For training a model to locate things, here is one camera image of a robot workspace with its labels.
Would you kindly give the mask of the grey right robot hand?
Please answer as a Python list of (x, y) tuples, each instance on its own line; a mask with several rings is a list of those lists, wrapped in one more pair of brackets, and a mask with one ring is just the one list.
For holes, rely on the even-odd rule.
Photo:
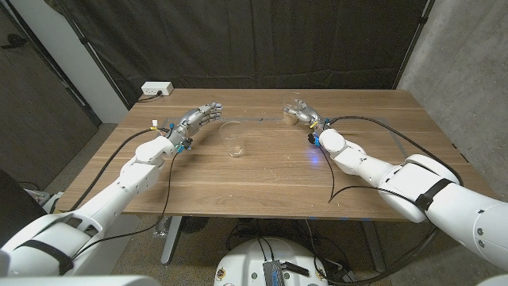
[(325, 129), (323, 117), (301, 99), (295, 99), (293, 105), (283, 108), (283, 120), (288, 125), (302, 123), (317, 135), (320, 135)]

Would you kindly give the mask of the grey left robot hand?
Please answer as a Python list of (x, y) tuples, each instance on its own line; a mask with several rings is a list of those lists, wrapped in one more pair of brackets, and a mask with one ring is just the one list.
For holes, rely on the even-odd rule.
[(179, 124), (165, 137), (174, 145), (180, 145), (187, 138), (194, 136), (201, 127), (209, 122), (216, 121), (221, 117), (222, 105), (219, 102), (212, 102), (194, 108), (185, 113)]

